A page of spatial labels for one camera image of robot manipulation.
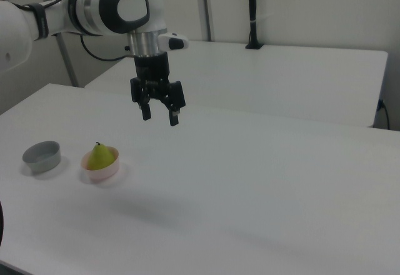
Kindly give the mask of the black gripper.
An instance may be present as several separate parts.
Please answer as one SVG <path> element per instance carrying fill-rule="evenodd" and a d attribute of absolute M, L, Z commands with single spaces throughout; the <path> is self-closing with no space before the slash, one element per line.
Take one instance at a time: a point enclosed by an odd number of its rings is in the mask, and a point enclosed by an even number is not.
<path fill-rule="evenodd" d="M 165 52 L 156 56 L 134 56 L 136 77 L 130 80 L 132 101 L 137 103 L 142 118 L 151 119 L 149 102 L 161 101 L 168 109 L 171 126 L 179 124 L 178 114 L 186 105 L 183 87 L 180 81 L 169 81 L 169 61 Z"/>

